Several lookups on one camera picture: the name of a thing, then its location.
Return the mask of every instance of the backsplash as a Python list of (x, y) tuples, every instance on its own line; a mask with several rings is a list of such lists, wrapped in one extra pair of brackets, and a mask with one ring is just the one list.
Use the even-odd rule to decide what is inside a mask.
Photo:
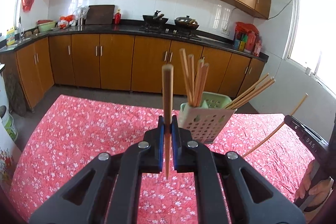
[(230, 19), (233, 6), (220, 0), (50, 0), (48, 19), (58, 20), (60, 16), (72, 14), (81, 5), (114, 4), (115, 12), (121, 9), (122, 19), (143, 20), (142, 15), (152, 15), (161, 10), (167, 23), (174, 24), (174, 19), (189, 15), (199, 23), (199, 30), (233, 39), (235, 22), (253, 23), (253, 17), (235, 9), (232, 13), (228, 30), (229, 36), (221, 33)]

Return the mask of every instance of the electrical outlet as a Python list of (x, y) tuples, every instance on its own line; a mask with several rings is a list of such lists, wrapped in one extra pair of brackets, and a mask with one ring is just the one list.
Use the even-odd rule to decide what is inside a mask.
[(230, 31), (229, 30), (225, 31), (224, 29), (222, 29), (221, 33), (224, 34), (224, 35), (230, 35)]

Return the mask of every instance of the human hand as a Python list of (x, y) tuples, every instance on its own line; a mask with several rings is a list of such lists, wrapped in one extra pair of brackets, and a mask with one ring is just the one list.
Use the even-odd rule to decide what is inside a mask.
[[(306, 191), (310, 188), (311, 179), (310, 173), (312, 172), (314, 166), (314, 160), (312, 160), (307, 167), (307, 170), (301, 180), (299, 188), (295, 192), (295, 199), (304, 198)], [(317, 185), (312, 187), (309, 190), (309, 195), (316, 195), (315, 198), (311, 201), (308, 207), (316, 206), (321, 204), (329, 195), (331, 187), (334, 183), (332, 178), (320, 181)]]

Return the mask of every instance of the white wall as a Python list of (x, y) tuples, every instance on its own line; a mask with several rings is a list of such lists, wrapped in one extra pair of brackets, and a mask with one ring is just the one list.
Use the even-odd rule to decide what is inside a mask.
[[(270, 17), (275, 16), (290, 0), (272, 0)], [(305, 93), (309, 97), (295, 117), (329, 140), (334, 125), (336, 100), (312, 77), (284, 60), (283, 55), (292, 19), (293, 2), (271, 20), (254, 19), (260, 31), (263, 52), (269, 55), (263, 74), (275, 75), (276, 82), (251, 101), (260, 113), (289, 114)]]
[(115, 11), (120, 8), (123, 19), (143, 20), (142, 15), (152, 15), (161, 10), (169, 18), (168, 23), (174, 24), (176, 17), (189, 15), (197, 20), (199, 30), (230, 39), (234, 37), (235, 22), (253, 22), (253, 17), (235, 9), (228, 27), (230, 35), (221, 34), (234, 7), (220, 0), (50, 0), (48, 18), (57, 20), (61, 15), (72, 14), (80, 5), (102, 4), (114, 4)]

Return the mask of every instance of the cutting board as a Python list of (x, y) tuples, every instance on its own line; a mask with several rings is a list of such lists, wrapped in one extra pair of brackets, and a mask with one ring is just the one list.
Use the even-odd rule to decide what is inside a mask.
[(114, 5), (90, 5), (86, 25), (112, 24)]

